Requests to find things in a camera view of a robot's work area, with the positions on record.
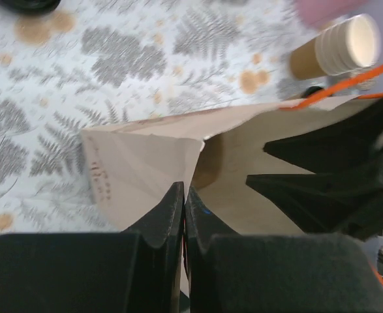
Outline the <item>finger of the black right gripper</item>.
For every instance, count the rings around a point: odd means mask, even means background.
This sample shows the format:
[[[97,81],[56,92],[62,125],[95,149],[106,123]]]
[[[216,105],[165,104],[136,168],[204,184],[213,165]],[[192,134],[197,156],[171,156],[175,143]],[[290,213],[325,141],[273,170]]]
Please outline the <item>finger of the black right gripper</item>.
[[[264,152],[313,173],[333,173],[383,154],[372,151],[382,131],[383,98],[329,126],[267,142]]]
[[[246,184],[305,233],[383,232],[383,155],[337,173],[248,175]]]

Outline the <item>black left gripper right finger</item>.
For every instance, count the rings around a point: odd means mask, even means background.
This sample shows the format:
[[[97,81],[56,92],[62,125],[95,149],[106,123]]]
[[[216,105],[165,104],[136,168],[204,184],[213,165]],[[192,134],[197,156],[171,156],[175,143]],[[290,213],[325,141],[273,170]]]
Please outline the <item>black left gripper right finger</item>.
[[[194,189],[185,204],[192,312],[383,312],[383,289],[344,235],[241,235]]]

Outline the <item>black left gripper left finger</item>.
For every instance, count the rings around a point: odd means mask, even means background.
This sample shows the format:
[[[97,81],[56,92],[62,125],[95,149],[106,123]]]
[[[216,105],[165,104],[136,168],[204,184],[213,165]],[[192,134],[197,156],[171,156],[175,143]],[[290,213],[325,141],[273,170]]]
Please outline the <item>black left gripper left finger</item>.
[[[184,186],[122,232],[0,235],[0,312],[178,312]]]

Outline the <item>kraft paper takeout bag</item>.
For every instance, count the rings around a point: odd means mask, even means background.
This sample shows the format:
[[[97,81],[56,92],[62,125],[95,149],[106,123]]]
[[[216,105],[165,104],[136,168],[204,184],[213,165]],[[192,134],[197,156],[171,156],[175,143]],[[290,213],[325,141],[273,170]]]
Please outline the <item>kraft paper takeout bag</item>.
[[[229,106],[81,131],[98,208],[125,230],[150,212],[175,182],[240,233],[297,234],[301,228],[245,185],[249,174],[305,173],[269,155],[266,143],[335,125],[364,112],[383,93],[342,91],[383,74],[383,64],[309,96]]]

